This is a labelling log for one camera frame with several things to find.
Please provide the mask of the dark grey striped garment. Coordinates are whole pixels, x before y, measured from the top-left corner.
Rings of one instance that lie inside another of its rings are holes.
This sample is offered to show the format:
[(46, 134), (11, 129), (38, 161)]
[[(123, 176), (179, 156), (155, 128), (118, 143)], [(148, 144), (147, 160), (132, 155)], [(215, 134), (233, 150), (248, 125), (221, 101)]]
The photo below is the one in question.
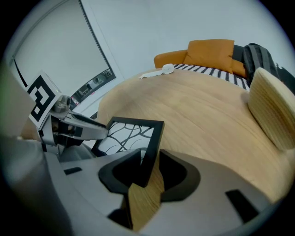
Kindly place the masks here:
[(250, 43), (244, 47), (242, 59), (249, 83), (252, 82), (254, 73), (258, 68), (263, 68), (279, 78), (276, 65), (266, 48), (255, 43)]

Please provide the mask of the orange sofa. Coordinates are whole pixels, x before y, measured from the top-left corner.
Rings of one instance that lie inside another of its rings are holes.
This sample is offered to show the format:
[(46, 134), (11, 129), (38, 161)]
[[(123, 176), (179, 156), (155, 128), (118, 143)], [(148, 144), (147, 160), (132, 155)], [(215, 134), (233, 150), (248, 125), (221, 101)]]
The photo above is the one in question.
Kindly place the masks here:
[[(154, 65), (156, 68), (161, 68), (166, 64), (184, 64), (184, 59), (187, 54), (187, 49), (173, 52), (162, 53), (154, 58)], [(243, 47), (234, 45), (232, 56), (232, 73), (246, 79), (246, 69), (242, 63)]]

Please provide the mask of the black white striped blanket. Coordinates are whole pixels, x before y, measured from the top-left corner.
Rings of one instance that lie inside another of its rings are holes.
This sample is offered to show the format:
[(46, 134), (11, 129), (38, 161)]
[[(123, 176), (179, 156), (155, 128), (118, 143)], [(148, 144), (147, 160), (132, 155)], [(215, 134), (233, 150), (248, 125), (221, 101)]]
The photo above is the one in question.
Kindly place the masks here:
[(224, 81), (230, 82), (234, 85), (239, 86), (240, 88), (243, 88), (246, 91), (249, 91), (249, 86), (247, 84), (246, 79), (225, 71), (221, 71), (219, 69), (207, 68), (207, 67), (198, 66), (198, 65), (188, 65), (188, 64), (174, 64), (173, 67), (179, 70), (194, 71), (194, 72), (198, 72), (202, 74), (207, 74), (207, 75), (222, 79)]

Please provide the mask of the orange cushion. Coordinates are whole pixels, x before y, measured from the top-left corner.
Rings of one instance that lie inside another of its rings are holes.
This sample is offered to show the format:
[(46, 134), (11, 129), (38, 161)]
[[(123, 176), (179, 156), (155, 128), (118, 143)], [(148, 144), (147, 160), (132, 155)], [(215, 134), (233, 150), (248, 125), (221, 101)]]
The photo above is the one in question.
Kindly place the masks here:
[(233, 40), (194, 40), (189, 42), (184, 63), (232, 73), (233, 51)]

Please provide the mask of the black garment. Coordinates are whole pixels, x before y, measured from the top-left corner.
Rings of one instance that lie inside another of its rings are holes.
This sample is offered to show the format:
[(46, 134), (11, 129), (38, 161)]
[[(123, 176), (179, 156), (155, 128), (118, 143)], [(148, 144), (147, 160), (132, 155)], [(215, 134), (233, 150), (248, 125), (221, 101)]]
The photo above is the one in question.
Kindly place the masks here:
[(288, 87), (288, 89), (295, 95), (295, 77), (278, 63), (276, 63), (276, 70), (282, 83), (284, 83)]

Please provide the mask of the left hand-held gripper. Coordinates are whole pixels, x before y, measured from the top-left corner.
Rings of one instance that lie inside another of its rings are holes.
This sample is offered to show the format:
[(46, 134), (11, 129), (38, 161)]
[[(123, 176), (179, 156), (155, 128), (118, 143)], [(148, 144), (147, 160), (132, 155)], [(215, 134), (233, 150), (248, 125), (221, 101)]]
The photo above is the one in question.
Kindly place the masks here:
[[(82, 140), (74, 139), (76, 124), (85, 126), (83, 140), (102, 140), (107, 137), (108, 129), (104, 124), (70, 110), (71, 98), (63, 95), (44, 71), (38, 73), (26, 91), (35, 101), (29, 118), (36, 126), (45, 152), (61, 155), (66, 148), (81, 145)], [(66, 121), (71, 117), (74, 124), (67, 124)]]

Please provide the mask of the wooden coffee table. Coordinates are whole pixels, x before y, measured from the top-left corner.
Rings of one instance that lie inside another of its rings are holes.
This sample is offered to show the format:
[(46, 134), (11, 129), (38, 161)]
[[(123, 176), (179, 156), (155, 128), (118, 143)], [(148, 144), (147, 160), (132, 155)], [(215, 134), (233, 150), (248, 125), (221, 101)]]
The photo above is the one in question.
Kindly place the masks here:
[[(294, 180), (295, 151), (279, 151), (267, 138), (248, 110), (247, 94), (219, 78), (175, 70), (116, 86), (100, 102), (98, 120), (106, 123), (114, 116), (162, 120), (162, 149), (225, 165), (276, 203)], [(170, 222), (159, 210), (143, 227), (144, 234), (217, 235), (228, 226)]]

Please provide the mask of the black picture frame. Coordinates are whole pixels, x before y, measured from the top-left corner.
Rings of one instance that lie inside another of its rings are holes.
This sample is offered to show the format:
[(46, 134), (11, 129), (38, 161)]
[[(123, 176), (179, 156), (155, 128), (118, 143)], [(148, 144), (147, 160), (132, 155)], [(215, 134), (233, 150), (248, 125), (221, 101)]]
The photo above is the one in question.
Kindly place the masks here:
[(135, 183), (146, 187), (157, 157), (164, 122), (136, 118), (112, 117), (106, 128), (107, 137), (97, 140), (91, 151), (96, 157), (139, 150), (140, 160), (128, 164), (117, 176), (128, 187)]

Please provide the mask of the large window with blind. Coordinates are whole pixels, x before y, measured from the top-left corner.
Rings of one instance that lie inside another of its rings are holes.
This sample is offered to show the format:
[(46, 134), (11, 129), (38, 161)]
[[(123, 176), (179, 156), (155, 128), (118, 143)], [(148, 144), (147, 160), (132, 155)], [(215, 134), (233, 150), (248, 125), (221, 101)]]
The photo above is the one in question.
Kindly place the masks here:
[(84, 11), (86, 0), (41, 0), (12, 36), (5, 59), (26, 87), (40, 71), (62, 94), (78, 100), (75, 111), (90, 116), (117, 83)]

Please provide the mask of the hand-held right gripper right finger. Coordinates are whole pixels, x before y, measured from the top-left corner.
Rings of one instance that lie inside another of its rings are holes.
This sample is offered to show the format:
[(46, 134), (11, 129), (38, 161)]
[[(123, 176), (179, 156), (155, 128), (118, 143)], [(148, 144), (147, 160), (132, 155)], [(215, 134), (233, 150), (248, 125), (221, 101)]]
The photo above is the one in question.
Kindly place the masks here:
[(237, 172), (205, 159), (162, 149), (165, 190), (159, 215), (186, 225), (242, 225), (270, 200)]

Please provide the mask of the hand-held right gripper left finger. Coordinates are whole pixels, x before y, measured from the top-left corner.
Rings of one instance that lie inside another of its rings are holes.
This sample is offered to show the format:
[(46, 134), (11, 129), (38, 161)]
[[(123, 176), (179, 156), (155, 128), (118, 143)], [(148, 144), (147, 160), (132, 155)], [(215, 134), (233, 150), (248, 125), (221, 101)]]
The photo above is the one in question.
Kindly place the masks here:
[(68, 162), (50, 154), (46, 159), (63, 204), (85, 203), (106, 217), (117, 211), (129, 214), (128, 191), (140, 167), (140, 150)]

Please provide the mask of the white cloth on table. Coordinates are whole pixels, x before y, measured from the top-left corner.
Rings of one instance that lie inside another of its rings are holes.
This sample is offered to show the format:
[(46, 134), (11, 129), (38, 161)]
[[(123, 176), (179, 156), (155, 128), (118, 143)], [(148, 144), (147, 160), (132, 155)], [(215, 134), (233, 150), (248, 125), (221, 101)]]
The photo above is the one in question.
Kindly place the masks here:
[(162, 67), (161, 70), (159, 71), (153, 71), (149, 73), (144, 73), (141, 76), (139, 76), (140, 79), (143, 79), (145, 77), (154, 77), (154, 76), (160, 76), (162, 74), (167, 75), (171, 74), (174, 71), (174, 66), (173, 64), (166, 64)]

